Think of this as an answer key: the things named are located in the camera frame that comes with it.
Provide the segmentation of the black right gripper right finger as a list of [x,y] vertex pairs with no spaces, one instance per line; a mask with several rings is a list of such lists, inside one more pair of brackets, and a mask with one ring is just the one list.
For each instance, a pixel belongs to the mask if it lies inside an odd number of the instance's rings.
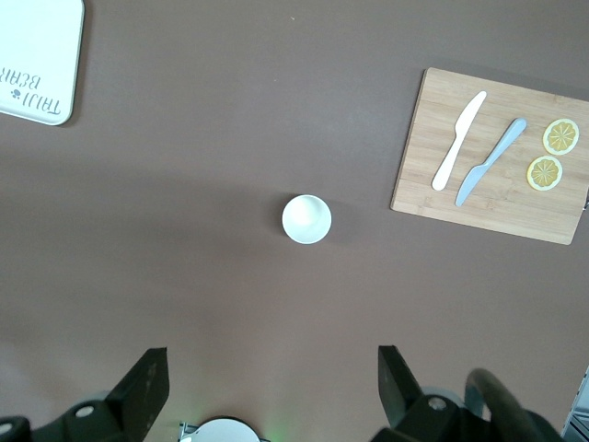
[[561,441],[542,416],[523,408],[489,370],[467,377],[465,398],[420,387],[394,346],[378,348],[378,392],[389,426],[375,441]]

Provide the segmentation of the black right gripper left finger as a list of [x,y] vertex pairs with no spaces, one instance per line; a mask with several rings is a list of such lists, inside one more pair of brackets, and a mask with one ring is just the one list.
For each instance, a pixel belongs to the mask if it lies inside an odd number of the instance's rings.
[[24,416],[1,419],[3,441],[143,441],[169,395],[167,348],[151,348],[103,399],[83,401],[33,429]]

